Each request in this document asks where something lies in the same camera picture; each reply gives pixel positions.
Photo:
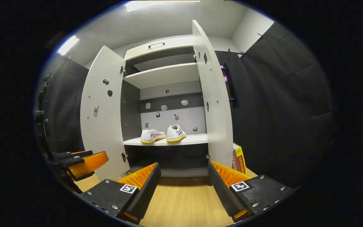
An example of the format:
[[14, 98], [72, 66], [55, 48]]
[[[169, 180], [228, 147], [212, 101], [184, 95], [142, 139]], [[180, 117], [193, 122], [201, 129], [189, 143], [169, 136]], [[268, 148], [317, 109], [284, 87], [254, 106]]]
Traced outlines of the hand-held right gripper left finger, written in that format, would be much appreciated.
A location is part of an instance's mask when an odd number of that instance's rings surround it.
[[79, 196], [112, 217], [139, 224], [160, 178], [160, 164], [155, 162], [120, 180], [105, 179]]

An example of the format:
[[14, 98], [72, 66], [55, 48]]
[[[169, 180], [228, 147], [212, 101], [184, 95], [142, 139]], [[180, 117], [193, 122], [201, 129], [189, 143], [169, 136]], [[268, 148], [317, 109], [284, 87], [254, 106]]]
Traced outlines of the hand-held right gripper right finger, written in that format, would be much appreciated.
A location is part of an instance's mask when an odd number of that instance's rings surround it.
[[234, 223], [264, 214], [296, 191], [264, 174], [250, 177], [215, 161], [208, 161], [207, 167], [218, 198]]

